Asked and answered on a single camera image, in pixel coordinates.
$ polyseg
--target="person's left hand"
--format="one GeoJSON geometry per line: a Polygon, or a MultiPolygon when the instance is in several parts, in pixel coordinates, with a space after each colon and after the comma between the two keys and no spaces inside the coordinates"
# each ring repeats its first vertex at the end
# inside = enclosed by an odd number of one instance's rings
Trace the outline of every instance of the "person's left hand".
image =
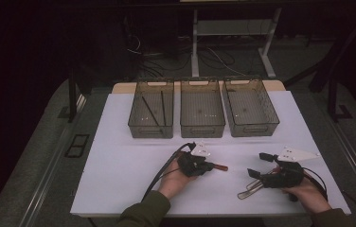
{"type": "Polygon", "coordinates": [[[180,169],[177,159],[174,159],[164,172],[158,191],[167,199],[171,199],[180,193],[185,186],[197,177],[187,177],[180,169]]]}

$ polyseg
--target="person's right hand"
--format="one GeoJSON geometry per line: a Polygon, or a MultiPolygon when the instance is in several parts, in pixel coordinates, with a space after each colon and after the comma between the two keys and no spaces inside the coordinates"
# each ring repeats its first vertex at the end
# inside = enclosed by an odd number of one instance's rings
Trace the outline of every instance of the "person's right hand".
{"type": "Polygon", "coordinates": [[[177,163],[177,159],[174,159],[169,167],[166,169],[167,173],[161,178],[160,187],[158,191],[163,194],[167,199],[171,199],[178,193],[180,193],[189,182],[195,180],[197,177],[187,177],[177,163]]]}
{"type": "Polygon", "coordinates": [[[305,209],[312,214],[331,209],[317,187],[307,178],[304,178],[298,186],[282,188],[282,190],[297,196],[305,209]]]}

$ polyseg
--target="white tabletop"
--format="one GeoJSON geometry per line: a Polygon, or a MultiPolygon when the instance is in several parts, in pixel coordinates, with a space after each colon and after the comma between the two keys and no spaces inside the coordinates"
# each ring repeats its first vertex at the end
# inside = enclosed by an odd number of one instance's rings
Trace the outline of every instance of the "white tabletop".
{"type": "MultiPolygon", "coordinates": [[[[134,94],[110,94],[80,179],[71,213],[81,217],[118,216],[140,202],[151,180],[170,155],[185,143],[204,141],[206,160],[228,166],[214,169],[192,182],[171,200],[168,217],[271,217],[304,215],[299,202],[291,202],[279,189],[263,188],[239,200],[250,178],[247,168],[268,172],[276,166],[261,161],[260,152],[279,154],[284,147],[319,152],[290,92],[269,96],[280,120],[273,136],[234,138],[228,124],[218,139],[184,139],[179,124],[180,95],[175,94],[172,139],[133,139],[128,119],[134,94]]],[[[300,163],[318,173],[328,188],[329,203],[346,214],[350,210],[322,158],[300,163]]]]}

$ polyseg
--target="plastic storage bin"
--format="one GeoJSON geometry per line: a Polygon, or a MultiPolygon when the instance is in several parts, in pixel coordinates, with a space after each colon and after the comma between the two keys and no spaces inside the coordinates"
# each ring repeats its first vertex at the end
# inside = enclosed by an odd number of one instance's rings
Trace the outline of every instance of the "plastic storage bin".
{"type": "Polygon", "coordinates": [[[220,138],[225,119],[217,78],[181,79],[181,136],[220,138]]]}
{"type": "Polygon", "coordinates": [[[172,138],[174,79],[136,83],[129,128],[133,138],[172,138]]]}
{"type": "Polygon", "coordinates": [[[269,136],[279,124],[261,79],[225,77],[222,97],[233,137],[269,136]]]}

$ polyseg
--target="green sleeve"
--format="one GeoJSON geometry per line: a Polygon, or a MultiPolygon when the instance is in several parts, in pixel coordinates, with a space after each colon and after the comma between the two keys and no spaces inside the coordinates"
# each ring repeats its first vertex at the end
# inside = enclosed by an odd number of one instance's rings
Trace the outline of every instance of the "green sleeve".
{"type": "Polygon", "coordinates": [[[352,220],[342,209],[331,209],[311,216],[314,227],[353,227],[352,220]]]}
{"type": "Polygon", "coordinates": [[[125,209],[116,226],[158,226],[169,208],[169,200],[163,194],[151,191],[142,202],[125,209]]]}

